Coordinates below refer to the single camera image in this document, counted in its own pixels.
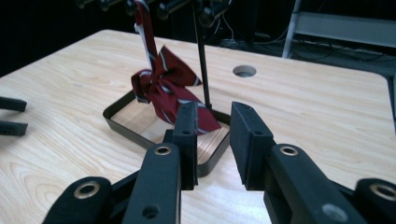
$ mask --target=patterned fabric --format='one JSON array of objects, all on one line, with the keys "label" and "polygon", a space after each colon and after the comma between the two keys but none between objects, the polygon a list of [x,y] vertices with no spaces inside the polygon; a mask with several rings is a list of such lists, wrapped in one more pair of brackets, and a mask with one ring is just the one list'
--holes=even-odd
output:
[{"label": "patterned fabric", "polygon": [[135,3],[138,9],[135,13],[135,29],[142,36],[151,67],[131,77],[137,100],[143,103],[152,102],[157,116],[171,124],[175,124],[177,111],[181,105],[196,102],[198,133],[209,133],[219,129],[219,123],[210,110],[185,88],[201,85],[201,80],[166,47],[157,54],[149,6],[144,0],[135,0]]}]

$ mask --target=metal rod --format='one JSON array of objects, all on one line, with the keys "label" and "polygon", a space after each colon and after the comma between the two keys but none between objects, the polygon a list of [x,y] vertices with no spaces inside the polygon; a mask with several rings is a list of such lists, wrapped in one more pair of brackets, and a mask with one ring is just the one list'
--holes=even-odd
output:
[{"label": "metal rod", "polygon": [[202,27],[199,25],[198,17],[196,16],[196,9],[198,8],[198,1],[192,1],[192,16],[194,17],[195,34],[197,38],[199,61],[201,65],[202,82],[204,85],[205,106],[212,109],[209,97],[209,84],[207,82],[206,58],[205,58],[205,42],[202,34]]}]

